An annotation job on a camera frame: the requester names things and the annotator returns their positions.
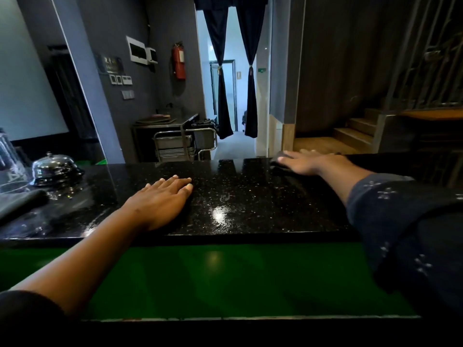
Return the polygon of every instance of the white floor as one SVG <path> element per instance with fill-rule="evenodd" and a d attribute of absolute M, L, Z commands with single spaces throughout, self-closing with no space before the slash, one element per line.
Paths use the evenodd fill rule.
<path fill-rule="evenodd" d="M 217 148 L 211 151 L 213 160 L 233 160 L 240 158 L 255 158 L 255 140 L 245 136 L 242 131 L 235 131 L 233 135 L 217 140 Z"/>

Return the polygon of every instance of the forearm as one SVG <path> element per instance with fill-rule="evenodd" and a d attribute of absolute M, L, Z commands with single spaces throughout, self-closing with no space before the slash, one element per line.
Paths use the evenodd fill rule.
<path fill-rule="evenodd" d="M 87 238 L 10 290 L 32 291 L 76 313 L 137 235 L 131 214 L 117 210 Z"/>
<path fill-rule="evenodd" d="M 357 167 L 341 155 L 323 155 L 318 157 L 317 174 L 336 192 L 341 201 L 347 204 L 350 191 L 357 182 L 373 172 Z"/>

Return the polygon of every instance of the doorway curtain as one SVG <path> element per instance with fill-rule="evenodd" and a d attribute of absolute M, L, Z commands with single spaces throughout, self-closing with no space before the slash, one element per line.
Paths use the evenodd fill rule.
<path fill-rule="evenodd" d="M 254 62 L 258 49 L 265 5 L 267 2 L 268 0 L 194 0 L 196 10 L 204 11 L 207 30 L 209 31 L 212 46 L 219 64 L 218 135 L 220 139 L 225 139 L 233 134 L 230 125 L 230 117 L 228 115 L 225 81 L 222 71 L 228 8 L 232 6 L 237 8 L 241 37 L 243 38 L 246 56 L 248 58 L 248 100 L 245 135 L 255 138 L 258 135 L 258 112 L 252 63 Z"/>

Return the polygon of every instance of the hand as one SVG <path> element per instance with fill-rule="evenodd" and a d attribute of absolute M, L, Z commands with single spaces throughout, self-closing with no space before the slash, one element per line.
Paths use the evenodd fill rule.
<path fill-rule="evenodd" d="M 284 151 L 292 157 L 279 157 L 278 162 L 290 168 L 293 172 L 301 175 L 320 175 L 322 167 L 337 168 L 351 165 L 349 160 L 341 155 L 321 154 L 315 150 L 300 152 Z"/>
<path fill-rule="evenodd" d="M 147 230 L 154 230 L 171 222 L 182 210 L 193 191 L 191 178 L 179 179 L 174 175 L 168 180 L 159 179 L 146 184 L 130 197 L 120 211 L 128 213 L 134 221 Z"/>

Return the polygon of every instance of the person's left hand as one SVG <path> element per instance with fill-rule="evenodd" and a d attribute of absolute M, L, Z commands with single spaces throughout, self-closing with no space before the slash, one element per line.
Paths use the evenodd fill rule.
<path fill-rule="evenodd" d="M 127 212 L 139 226 L 154 230 L 171 222 L 182 210 L 193 191 L 191 178 L 179 179 L 174 175 L 168 180 L 159 179 L 146 184 L 120 208 Z"/>

